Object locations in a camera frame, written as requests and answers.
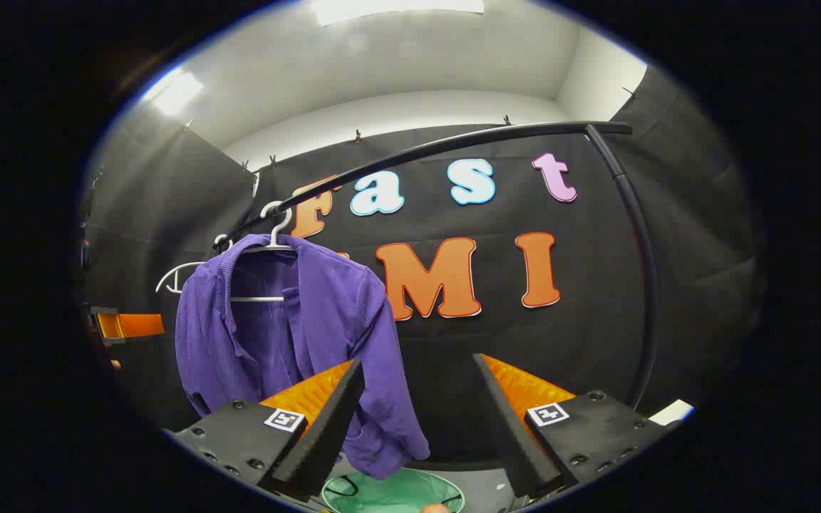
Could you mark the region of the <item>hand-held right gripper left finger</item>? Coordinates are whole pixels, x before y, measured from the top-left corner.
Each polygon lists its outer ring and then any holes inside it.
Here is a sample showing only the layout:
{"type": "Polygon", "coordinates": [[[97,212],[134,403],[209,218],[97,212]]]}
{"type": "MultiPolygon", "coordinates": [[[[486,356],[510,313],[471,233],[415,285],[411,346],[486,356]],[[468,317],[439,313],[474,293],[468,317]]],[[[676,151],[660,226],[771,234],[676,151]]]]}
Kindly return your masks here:
{"type": "Polygon", "coordinates": [[[268,494],[310,499],[322,490],[365,390],[358,360],[261,400],[235,400],[167,435],[225,477],[268,494]]]}

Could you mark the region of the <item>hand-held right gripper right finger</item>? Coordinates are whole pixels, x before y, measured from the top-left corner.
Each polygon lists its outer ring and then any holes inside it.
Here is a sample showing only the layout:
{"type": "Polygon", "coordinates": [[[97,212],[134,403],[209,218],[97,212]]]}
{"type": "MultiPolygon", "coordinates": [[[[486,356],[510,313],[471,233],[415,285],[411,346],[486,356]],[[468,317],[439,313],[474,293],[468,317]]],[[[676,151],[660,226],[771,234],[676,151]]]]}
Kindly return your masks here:
{"type": "Polygon", "coordinates": [[[680,423],[662,425],[603,390],[573,394],[483,353],[473,365],[487,427],[516,497],[549,499],[584,487],[647,452],[680,423]]]}

